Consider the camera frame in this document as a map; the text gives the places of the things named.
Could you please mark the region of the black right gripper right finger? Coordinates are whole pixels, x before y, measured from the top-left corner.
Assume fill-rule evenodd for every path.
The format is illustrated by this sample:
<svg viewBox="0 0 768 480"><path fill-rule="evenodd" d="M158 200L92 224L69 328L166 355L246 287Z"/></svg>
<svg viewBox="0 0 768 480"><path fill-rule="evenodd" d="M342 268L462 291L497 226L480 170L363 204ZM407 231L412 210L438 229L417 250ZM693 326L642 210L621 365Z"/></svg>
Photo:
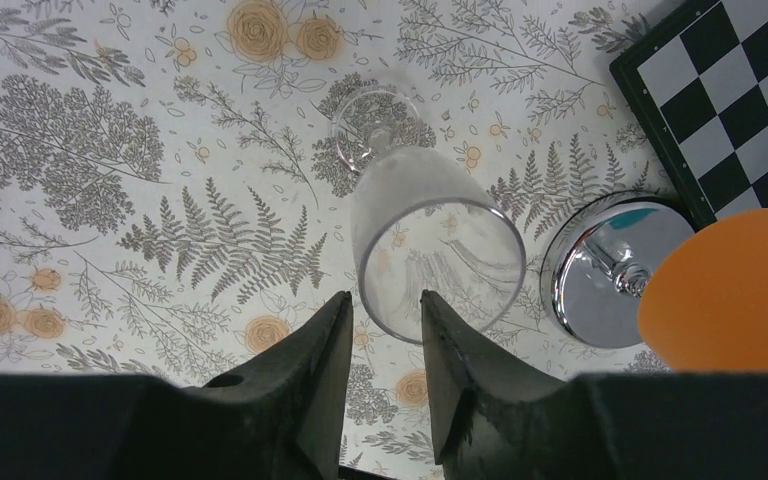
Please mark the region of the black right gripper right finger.
<svg viewBox="0 0 768 480"><path fill-rule="evenodd" d="M554 378L421 296L448 479L768 479L768 374Z"/></svg>

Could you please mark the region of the orange wine glass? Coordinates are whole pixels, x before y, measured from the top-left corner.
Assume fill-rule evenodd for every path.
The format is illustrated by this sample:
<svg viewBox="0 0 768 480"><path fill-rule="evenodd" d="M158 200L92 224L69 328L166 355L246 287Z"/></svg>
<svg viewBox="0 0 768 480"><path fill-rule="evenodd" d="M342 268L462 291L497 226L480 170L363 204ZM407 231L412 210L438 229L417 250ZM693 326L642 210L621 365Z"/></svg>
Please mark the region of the orange wine glass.
<svg viewBox="0 0 768 480"><path fill-rule="evenodd" d="M713 223L671 253L638 309L644 343L678 372L768 372L768 208Z"/></svg>

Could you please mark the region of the clear champagne flute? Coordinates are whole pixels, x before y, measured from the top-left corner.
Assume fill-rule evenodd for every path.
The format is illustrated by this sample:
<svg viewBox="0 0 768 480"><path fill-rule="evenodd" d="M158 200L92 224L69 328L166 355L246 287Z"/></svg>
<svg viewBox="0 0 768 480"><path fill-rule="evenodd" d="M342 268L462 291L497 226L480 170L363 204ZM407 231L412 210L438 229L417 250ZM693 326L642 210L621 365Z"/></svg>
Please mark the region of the clear champagne flute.
<svg viewBox="0 0 768 480"><path fill-rule="evenodd" d="M526 272L513 221L464 166L424 143L426 130L389 85L350 94L331 125L337 155L356 178L351 239L361 302L379 328L412 344L422 340L424 291L482 332L508 312Z"/></svg>

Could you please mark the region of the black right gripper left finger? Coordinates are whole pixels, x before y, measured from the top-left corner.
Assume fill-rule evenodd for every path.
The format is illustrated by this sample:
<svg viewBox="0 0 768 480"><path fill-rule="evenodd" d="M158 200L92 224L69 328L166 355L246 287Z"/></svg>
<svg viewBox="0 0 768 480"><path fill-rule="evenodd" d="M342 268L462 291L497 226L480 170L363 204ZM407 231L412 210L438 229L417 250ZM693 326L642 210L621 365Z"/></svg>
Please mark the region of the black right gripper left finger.
<svg viewBox="0 0 768 480"><path fill-rule="evenodd" d="M334 479L352 328L340 291L201 387L0 374L0 479Z"/></svg>

